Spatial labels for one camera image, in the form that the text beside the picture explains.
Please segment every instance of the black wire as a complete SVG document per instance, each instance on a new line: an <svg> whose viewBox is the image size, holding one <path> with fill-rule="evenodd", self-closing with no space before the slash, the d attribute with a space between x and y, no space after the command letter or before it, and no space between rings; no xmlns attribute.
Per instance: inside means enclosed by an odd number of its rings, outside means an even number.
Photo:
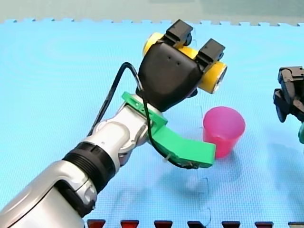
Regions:
<svg viewBox="0 0 304 228"><path fill-rule="evenodd" d="M123 64L120 66L120 68L119 68L119 70L118 70L118 72L117 72L117 74L116 74L116 77L115 77L115 79L114 79L114 81L113 81L113 84L112 84L112 86L111 86L111 89L110 89L110 91L109 91L109 93L108 93L108 95L107 95L107 97L106 97L106 99L105 99L105 101L104 101L104 103L103 103L101 109L99 110L99 113L98 113L98 115L97 115L97 117L96 117L96 119L95 119L95 121L94 121L94 123L93 123L93 125L92 125L92 128L91 128L91 130L90 130L88 136L90 136L90 135L92 134L93 129L95 128L95 126L96 126L96 125L101 121L101 119L103 118L103 116L104 116L104 114L105 114L105 112L106 112L106 110L107 110L107 108L108 108L108 106L109 106L109 104L110 104L110 102L111 102L113 96L114 96L114 93L115 93L116 88L117 88L117 86L118 86L118 84L119 84L119 81L120 81L120 79L121 79L121 77L122 77L122 75L123 75L125 69L127 69L127 68L131 71L132 75L134 76L134 78L135 78L135 80L136 80L136 83L137 83L137 87L139 88L139 91L140 91L141 96L142 96L144 111L145 111L145 115L146 115L146 118L147 118L147 128L148 128L148 136L149 136L150 143L151 143L151 145L153 146L153 148L154 148L161 156L163 156L164 158L167 158L167 155L166 155L164 152L162 152L162 151L157 147L157 145L156 145L154 139L152 138L152 132L151 132L151 119L150 119L149 109L148 109L148 105L147 105L148 100L147 100L147 97L146 97L144 88L143 88L143 86L142 86L142 84L141 84L141 81L140 81L140 79L139 79L139 77L138 77L138 74L137 74L137 72L136 72L136 69L133 67L133 65L132 65L131 63L128 63L128 62L125 62L125 63L123 63ZM175 165L175 166L177 166L177 167L179 167L179 168L184 168L184 169L192 169L192 168L193 168L191 165L180 165L180 164L178 164L178 163L172 161L172 160L170 159L170 157L168 158L168 161L169 161L171 164L173 164L173 165Z"/></svg>

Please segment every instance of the plastic cup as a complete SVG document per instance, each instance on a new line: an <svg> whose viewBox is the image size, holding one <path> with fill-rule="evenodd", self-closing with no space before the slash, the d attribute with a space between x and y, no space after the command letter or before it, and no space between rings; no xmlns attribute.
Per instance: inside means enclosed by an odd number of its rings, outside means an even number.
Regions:
<svg viewBox="0 0 304 228"><path fill-rule="evenodd" d="M216 145L215 158L223 158L245 131L245 120L236 110L229 107L210 109L203 119L203 141Z"/></svg>

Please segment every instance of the floor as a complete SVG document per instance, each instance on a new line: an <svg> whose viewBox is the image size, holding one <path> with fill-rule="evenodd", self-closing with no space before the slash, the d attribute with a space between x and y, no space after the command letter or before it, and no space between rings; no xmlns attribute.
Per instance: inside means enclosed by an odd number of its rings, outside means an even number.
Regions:
<svg viewBox="0 0 304 228"><path fill-rule="evenodd" d="M297 25L304 22L303 11L303 0L1 0L0 22L24 18L111 19L115 22L183 19Z"/></svg>

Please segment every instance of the interlocking foam tile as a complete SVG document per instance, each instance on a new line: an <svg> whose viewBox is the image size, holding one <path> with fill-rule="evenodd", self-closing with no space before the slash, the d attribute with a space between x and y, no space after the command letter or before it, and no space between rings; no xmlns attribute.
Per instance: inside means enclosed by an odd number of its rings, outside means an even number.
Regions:
<svg viewBox="0 0 304 228"><path fill-rule="evenodd" d="M138 68L149 35L170 25L13 22L0 24L0 208L85 137L119 66L128 61ZM239 221L242 228L304 221L300 123L293 117L279 123L272 101L279 67L304 65L303 25L192 26L192 47L209 38L226 46L222 60L228 71L216 94L200 91L167 111L168 126L200 140L203 114L226 105L244 116L244 136L233 155L209 169L180 170L149 145L135 149L85 220L104 219L105 228L119 227L121 220L138 220L141 228L153 227L155 220L172 221L173 228L188 221L210 228L221 227L222 221ZM105 118L122 104L122 92L135 87L126 72Z"/></svg>

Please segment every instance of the green bracket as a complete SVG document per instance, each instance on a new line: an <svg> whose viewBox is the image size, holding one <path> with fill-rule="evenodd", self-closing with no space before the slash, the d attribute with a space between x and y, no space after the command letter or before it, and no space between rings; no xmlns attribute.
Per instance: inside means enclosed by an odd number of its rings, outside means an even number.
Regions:
<svg viewBox="0 0 304 228"><path fill-rule="evenodd" d="M302 123L298 133L300 143L304 144L304 122Z"/></svg>
<svg viewBox="0 0 304 228"><path fill-rule="evenodd" d="M131 94L124 92L122 98L132 108L145 115L144 105ZM164 152L171 160L188 165L191 163L201 168L210 167L215 159L216 146L211 143L185 139L174 131L166 127L167 119L149 109L152 121L152 138L158 148Z"/></svg>

